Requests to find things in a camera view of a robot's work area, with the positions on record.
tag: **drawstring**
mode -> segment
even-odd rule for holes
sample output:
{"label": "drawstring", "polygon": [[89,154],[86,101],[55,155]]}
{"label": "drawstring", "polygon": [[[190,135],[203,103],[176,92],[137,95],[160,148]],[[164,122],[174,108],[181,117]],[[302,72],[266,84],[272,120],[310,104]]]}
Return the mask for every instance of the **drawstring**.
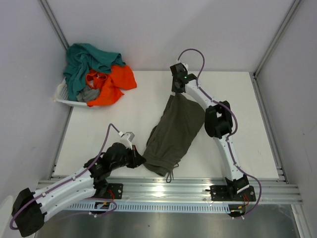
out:
{"label": "drawstring", "polygon": [[167,177],[166,177],[166,182],[167,182],[167,183],[170,183],[170,182],[172,182],[172,180],[174,180],[173,170],[174,170],[175,168],[177,168],[177,167],[179,167],[179,164],[178,164],[178,163],[176,163],[176,165],[174,165],[173,169],[172,169],[170,172],[167,173]]}

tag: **gray cloth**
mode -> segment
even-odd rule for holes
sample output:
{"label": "gray cloth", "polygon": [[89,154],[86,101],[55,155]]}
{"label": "gray cloth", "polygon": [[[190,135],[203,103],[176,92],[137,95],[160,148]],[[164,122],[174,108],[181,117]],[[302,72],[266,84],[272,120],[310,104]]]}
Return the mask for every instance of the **gray cloth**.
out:
{"label": "gray cloth", "polygon": [[83,90],[79,92],[79,94],[76,96],[78,102],[90,102],[95,100],[100,95],[99,89],[91,89],[88,85],[84,87]]}
{"label": "gray cloth", "polygon": [[205,111],[198,103],[181,94],[171,95],[163,116],[151,132],[143,154],[147,160],[144,166],[160,176],[172,173],[204,121]]}

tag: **metal floor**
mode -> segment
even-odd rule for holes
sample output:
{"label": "metal floor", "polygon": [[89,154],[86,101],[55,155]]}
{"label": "metal floor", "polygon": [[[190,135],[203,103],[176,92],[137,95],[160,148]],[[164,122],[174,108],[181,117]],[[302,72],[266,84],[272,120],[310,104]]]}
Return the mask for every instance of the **metal floor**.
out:
{"label": "metal floor", "polygon": [[114,212],[93,218],[62,211],[35,238],[299,238],[290,205],[260,205],[245,220],[226,214]]}

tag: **pile of clothes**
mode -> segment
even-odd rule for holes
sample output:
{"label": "pile of clothes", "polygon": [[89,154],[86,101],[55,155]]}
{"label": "pile of clothes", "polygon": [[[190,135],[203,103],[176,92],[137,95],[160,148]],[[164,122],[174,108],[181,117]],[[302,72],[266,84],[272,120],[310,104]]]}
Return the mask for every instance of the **pile of clothes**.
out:
{"label": "pile of clothes", "polygon": [[108,106],[124,95],[120,89],[137,87],[120,53],[101,51],[90,44],[73,44],[66,56],[64,76],[70,101],[85,102],[89,107]]}

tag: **black mounting bracket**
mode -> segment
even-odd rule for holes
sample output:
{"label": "black mounting bracket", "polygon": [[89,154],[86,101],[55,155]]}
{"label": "black mounting bracket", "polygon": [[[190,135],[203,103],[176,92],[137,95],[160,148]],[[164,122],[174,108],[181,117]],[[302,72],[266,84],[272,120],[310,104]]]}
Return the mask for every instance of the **black mounting bracket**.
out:
{"label": "black mounting bracket", "polygon": [[122,199],[123,194],[123,184],[122,183],[109,183],[103,192],[103,194],[95,194],[95,198],[105,198],[105,199],[113,199],[111,192],[114,195],[114,198]]}
{"label": "black mounting bracket", "polygon": [[170,67],[173,76],[172,92],[185,93],[185,85],[197,77],[194,74],[188,74],[186,67],[182,63],[174,64]]}
{"label": "black mounting bracket", "polygon": [[210,192],[211,200],[217,202],[244,202],[244,195],[246,195],[250,202],[255,202],[257,200],[253,186],[248,187],[234,196],[230,195],[227,185],[212,185],[210,186],[210,189],[206,189],[206,191]]}

